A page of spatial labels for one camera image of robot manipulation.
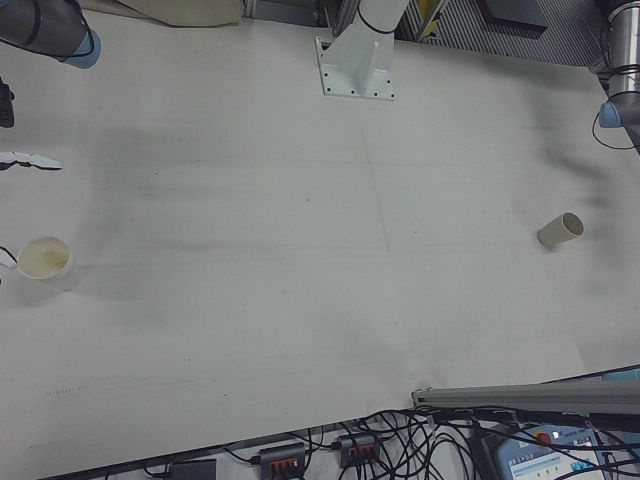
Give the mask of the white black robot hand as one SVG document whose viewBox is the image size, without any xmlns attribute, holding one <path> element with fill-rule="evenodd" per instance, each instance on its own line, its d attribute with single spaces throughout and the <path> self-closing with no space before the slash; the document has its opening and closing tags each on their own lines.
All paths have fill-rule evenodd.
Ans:
<svg viewBox="0 0 640 480">
<path fill-rule="evenodd" d="M 1 153 L 1 171 L 5 172 L 13 167 L 35 168 L 42 171 L 61 171 L 62 164 L 52 158 L 23 152 L 2 152 Z M 9 251 L 8 248 L 1 247 L 1 266 L 9 270 L 17 267 L 18 261 L 16 256 Z"/>
</svg>

